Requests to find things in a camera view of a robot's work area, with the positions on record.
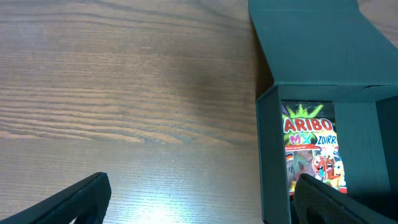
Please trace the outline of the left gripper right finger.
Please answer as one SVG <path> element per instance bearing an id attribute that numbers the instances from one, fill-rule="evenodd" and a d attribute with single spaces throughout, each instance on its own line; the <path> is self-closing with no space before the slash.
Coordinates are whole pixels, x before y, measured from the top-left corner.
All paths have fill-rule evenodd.
<path id="1" fill-rule="evenodd" d="M 296 183 L 294 206 L 304 224 L 397 223 L 308 174 L 301 174 Z"/>

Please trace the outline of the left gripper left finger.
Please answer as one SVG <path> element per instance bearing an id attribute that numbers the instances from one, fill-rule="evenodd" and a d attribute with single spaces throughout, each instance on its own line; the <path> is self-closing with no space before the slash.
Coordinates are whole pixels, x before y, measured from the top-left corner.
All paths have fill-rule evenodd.
<path id="1" fill-rule="evenodd" d="M 103 223 L 110 198 L 108 175 L 97 172 L 1 223 Z"/>

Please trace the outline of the Haribo gummy candy bag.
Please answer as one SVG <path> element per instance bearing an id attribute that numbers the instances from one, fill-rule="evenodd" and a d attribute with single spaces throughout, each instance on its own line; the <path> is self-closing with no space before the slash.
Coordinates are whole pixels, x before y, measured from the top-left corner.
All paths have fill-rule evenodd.
<path id="1" fill-rule="evenodd" d="M 301 174 L 347 193 L 336 133 L 335 105 L 285 100 L 281 113 L 289 194 L 295 193 Z"/>

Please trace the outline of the black gift box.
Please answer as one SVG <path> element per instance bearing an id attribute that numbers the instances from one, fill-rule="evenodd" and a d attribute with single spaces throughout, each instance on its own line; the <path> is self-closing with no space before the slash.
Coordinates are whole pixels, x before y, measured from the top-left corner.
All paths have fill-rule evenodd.
<path id="1" fill-rule="evenodd" d="M 264 223 L 300 223 L 289 194 L 282 102 L 335 105 L 350 198 L 397 221 L 397 49 L 356 1 L 250 1 L 264 55 L 256 100 Z"/>

